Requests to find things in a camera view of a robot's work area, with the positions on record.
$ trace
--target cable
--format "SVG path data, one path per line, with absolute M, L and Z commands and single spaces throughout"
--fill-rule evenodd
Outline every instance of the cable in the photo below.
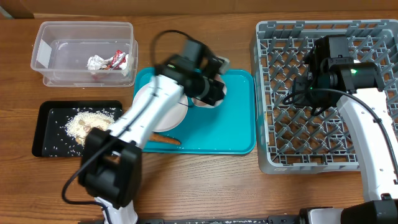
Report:
M 326 89 L 326 88 L 317 88 L 317 89 L 302 90 L 302 91 L 297 91 L 295 93 L 291 93 L 291 94 L 287 95 L 282 100 L 282 103 L 285 104 L 285 105 L 291 104 L 290 102 L 287 102 L 287 100 L 289 98 L 294 97 L 295 95 L 304 94 L 304 93 L 307 94 L 307 93 L 310 93 L 310 92 L 321 92 L 321 91 L 329 92 L 329 93 L 338 93 L 338 94 L 341 94 L 343 96 L 347 96 L 348 98 L 351 98 L 352 100 L 356 101 L 361 106 L 363 106 L 372 115 L 372 117 L 374 118 L 374 122 L 376 122 L 379 125 L 380 130 L 383 133 L 384 140 L 386 141 L 387 148 L 389 150 L 389 154 L 390 154 L 390 157 L 391 157 L 392 165 L 394 166 L 394 171 L 395 171 L 395 174 L 396 174 L 396 177 L 397 177 L 397 180 L 398 180 L 398 163 L 397 163 L 397 160 L 396 160 L 396 155 L 394 153 L 394 150 L 392 149 L 392 144 L 391 144 L 390 138 L 388 137 L 387 130 L 384 127 L 384 125 L 381 123 L 381 119 L 379 118 L 379 116 L 365 102 L 363 102 L 362 100 L 360 100 L 356 96 L 353 96 L 353 95 L 351 95 L 349 93 L 346 93 L 346 92 L 343 92 L 343 91 L 339 91 L 339 90 Z
M 165 30 L 165 31 L 157 34 L 155 36 L 155 38 L 152 39 L 152 42 L 150 44 L 150 59 L 152 62 L 152 66 L 154 66 L 154 67 L 156 65 L 156 60 L 155 60 L 156 42 L 162 35 L 169 33 L 169 32 L 182 34 L 182 35 L 186 36 L 188 39 L 193 40 L 193 38 L 190 37 L 188 34 L 181 32 L 179 30 Z M 152 103 L 153 99 L 157 96 L 158 87 L 159 87 L 158 79 L 157 79 L 157 77 L 155 77 L 154 78 L 154 91 L 152 92 L 149 100 L 145 103 L 144 107 L 140 110 L 140 112 L 138 112 L 137 116 L 132 121 L 130 121 L 130 123 L 116 136 L 116 138 L 113 138 L 112 140 L 110 140 L 110 142 L 106 143 L 103 147 L 101 147 L 93 156 L 91 156 L 83 165 L 81 165 L 81 167 L 67 180 L 67 182 L 65 183 L 65 185 L 62 188 L 62 193 L 61 193 L 63 201 L 65 201 L 68 204 L 72 204 L 72 205 L 99 205 L 105 211 L 105 215 L 106 215 L 106 219 L 107 219 L 108 223 L 112 224 L 108 208 L 105 204 L 103 204 L 101 202 L 93 202 L 93 201 L 80 201 L 79 202 L 79 201 L 69 200 L 69 199 L 67 199 L 67 196 L 66 196 L 67 189 L 70 186 L 70 184 L 76 179 L 76 177 L 79 176 L 79 174 L 81 174 L 97 157 L 102 155 L 116 141 L 118 141 L 118 139 L 130 128 L 130 126 L 133 125 L 137 121 L 137 119 L 145 112 L 145 110 Z

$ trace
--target gray dish rack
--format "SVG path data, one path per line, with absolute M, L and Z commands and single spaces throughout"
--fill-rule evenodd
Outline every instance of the gray dish rack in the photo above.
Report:
M 259 167 L 267 174 L 359 170 L 348 129 L 336 108 L 311 117 L 310 107 L 282 104 L 294 77 L 307 72 L 303 59 L 314 41 L 331 34 L 347 36 L 356 60 L 380 67 L 398 134 L 398 21 L 259 22 L 250 51 Z

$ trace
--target black tray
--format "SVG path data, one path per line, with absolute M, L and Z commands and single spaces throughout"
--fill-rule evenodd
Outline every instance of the black tray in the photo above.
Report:
M 69 157 L 81 155 L 83 146 L 75 144 L 75 141 L 72 140 L 71 137 L 67 136 L 65 131 L 59 128 L 60 126 L 66 125 L 68 121 L 67 116 L 72 117 L 79 112 L 77 111 L 77 108 L 80 109 L 80 112 L 88 110 L 91 110 L 92 112 L 98 110 L 114 112 L 115 120 L 117 120 L 123 113 L 122 104 L 116 100 L 46 101 L 40 106 L 39 115 L 37 117 L 35 137 L 32 146 L 32 154 L 34 156 Z M 49 123 L 49 121 L 54 119 L 53 116 L 50 116 L 50 113 L 54 111 L 56 111 L 58 115 L 58 118 L 55 119 L 57 124 L 55 124 L 55 122 Z M 69 146 L 73 146 L 73 153 L 68 153 L 70 151 Z

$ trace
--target teal tray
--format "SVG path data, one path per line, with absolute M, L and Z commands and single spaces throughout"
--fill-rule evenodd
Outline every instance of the teal tray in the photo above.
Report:
M 153 68 L 137 74 L 134 96 L 153 74 Z M 236 155 L 251 152 L 256 144 L 253 77 L 244 70 L 228 70 L 222 78 L 227 86 L 222 104 L 212 109 L 189 108 L 177 127 L 160 133 L 178 139 L 181 146 L 148 142 L 144 152 Z

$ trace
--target wood grain surface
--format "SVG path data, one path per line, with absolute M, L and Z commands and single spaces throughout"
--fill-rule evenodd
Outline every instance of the wood grain surface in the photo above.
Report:
M 259 21 L 398 19 L 397 11 L 231 14 L 212 16 L 85 17 L 126 21 L 139 43 L 139 70 L 149 67 L 149 42 L 164 29 L 187 32 L 250 71 L 249 41 Z M 39 106 L 47 100 L 132 101 L 133 88 L 49 88 L 30 68 L 33 44 L 44 20 L 0 21 L 0 223 L 76 223 L 101 218 L 96 206 L 67 205 L 61 188 L 79 158 L 31 154 Z M 180 49 L 170 34 L 158 43 L 158 60 Z M 246 156 L 145 154 L 143 180 L 134 206 L 141 218 L 239 218 L 296 214 L 314 206 L 348 207 L 363 202 L 359 172 L 266 175 L 257 149 Z M 76 182 L 68 196 L 90 197 Z

